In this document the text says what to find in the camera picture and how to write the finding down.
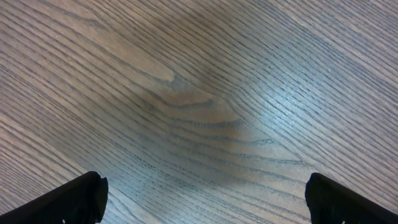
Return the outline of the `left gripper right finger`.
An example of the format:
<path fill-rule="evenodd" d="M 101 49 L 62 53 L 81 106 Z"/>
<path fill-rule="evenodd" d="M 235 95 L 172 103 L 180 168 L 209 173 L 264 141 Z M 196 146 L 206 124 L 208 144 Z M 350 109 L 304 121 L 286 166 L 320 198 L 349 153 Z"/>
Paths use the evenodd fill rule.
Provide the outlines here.
<path fill-rule="evenodd" d="M 397 214 L 314 172 L 305 188 L 312 224 L 397 224 Z"/>

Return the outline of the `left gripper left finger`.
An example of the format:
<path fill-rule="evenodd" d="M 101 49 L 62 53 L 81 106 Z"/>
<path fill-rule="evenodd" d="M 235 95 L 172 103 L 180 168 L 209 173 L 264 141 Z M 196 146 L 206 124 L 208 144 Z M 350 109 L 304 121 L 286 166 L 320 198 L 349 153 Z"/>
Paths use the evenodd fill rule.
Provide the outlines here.
<path fill-rule="evenodd" d="M 1 215 L 1 224 L 101 223 L 107 201 L 107 178 L 90 171 Z"/>

